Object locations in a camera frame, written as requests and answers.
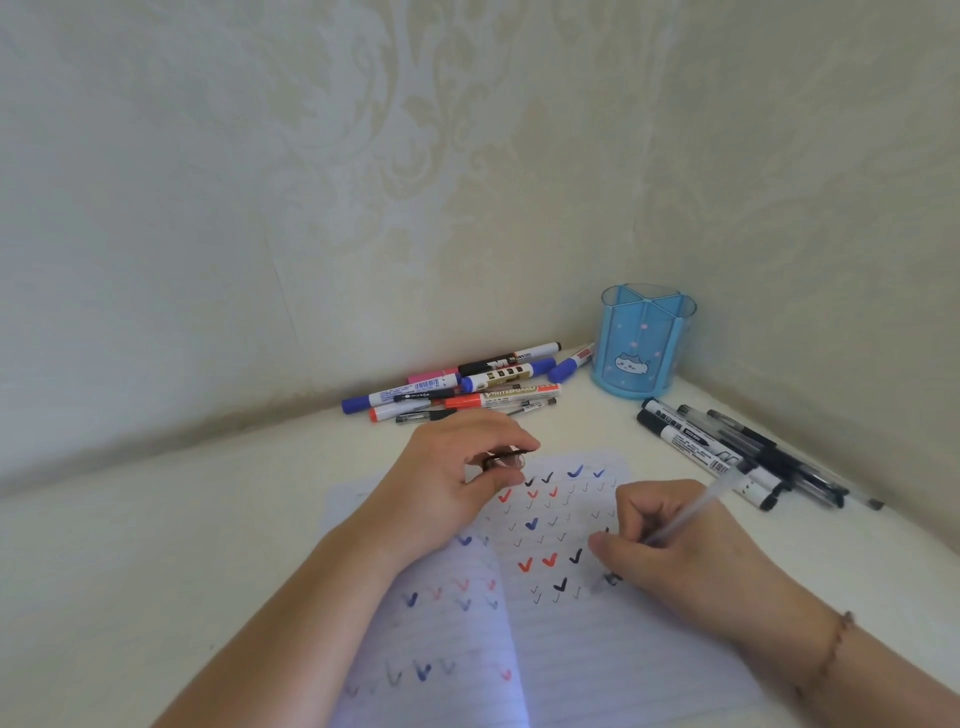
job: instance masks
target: left hand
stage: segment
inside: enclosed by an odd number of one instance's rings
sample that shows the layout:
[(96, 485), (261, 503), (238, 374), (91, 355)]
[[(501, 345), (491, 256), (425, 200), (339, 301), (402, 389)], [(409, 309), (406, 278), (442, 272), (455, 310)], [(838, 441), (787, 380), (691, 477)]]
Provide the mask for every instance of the left hand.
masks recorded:
[(501, 488), (519, 485), (517, 468), (493, 468), (465, 482), (464, 466), (492, 450), (535, 450), (540, 442), (507, 415), (459, 412), (420, 425), (394, 466), (348, 523), (383, 545), (397, 571), (444, 546), (470, 525)]

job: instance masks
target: pen holder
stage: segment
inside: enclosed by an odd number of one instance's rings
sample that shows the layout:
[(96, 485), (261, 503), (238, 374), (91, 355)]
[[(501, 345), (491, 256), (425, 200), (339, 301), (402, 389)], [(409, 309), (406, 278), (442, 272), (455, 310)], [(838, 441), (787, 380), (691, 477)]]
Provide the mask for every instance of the pen holder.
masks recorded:
[(593, 381), (628, 400), (660, 397), (670, 388), (678, 347), (697, 304), (686, 294), (649, 283), (603, 292), (603, 323), (593, 356)]

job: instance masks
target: lined paper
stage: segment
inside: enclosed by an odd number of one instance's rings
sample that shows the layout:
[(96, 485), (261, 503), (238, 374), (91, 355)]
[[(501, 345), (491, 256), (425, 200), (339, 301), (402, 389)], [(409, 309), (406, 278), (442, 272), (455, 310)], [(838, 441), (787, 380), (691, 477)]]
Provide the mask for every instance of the lined paper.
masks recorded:
[(617, 530), (613, 491), (631, 479), (622, 459), (528, 455), (524, 475), (481, 519), (499, 556), (534, 728), (637, 728), (760, 698), (727, 645), (590, 555), (590, 533)]
[[(376, 484), (328, 496), (324, 530)], [(337, 704), (334, 728), (527, 728), (502, 575), (472, 528), (404, 571), (372, 620)]]

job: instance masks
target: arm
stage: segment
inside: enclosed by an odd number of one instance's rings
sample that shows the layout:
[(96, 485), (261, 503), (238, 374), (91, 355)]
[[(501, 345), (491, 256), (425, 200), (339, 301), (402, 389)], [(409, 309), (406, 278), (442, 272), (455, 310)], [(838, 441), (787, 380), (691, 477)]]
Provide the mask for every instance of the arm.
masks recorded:
[(818, 681), (840, 616), (767, 558), (722, 504), (706, 508), (664, 548), (638, 543), (703, 489), (695, 480), (620, 486), (620, 532), (593, 534), (590, 549), (682, 618), (804, 689), (828, 725), (960, 725), (960, 696), (855, 625)]
[(540, 443), (488, 410), (418, 427), (364, 504), (327, 534), (154, 728), (326, 725), (396, 575), (452, 539), (497, 490), (522, 482), (520, 470), (497, 468), (464, 483), (466, 463), (505, 446)]

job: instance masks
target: cat sticker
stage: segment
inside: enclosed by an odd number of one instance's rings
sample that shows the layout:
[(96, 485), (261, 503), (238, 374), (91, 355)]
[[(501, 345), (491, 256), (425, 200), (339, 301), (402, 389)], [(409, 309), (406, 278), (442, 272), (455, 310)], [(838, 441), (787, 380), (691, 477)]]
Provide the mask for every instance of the cat sticker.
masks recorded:
[(650, 369), (649, 361), (640, 361), (639, 356), (630, 356), (626, 352), (620, 354), (613, 363), (617, 369), (629, 375), (645, 375)]

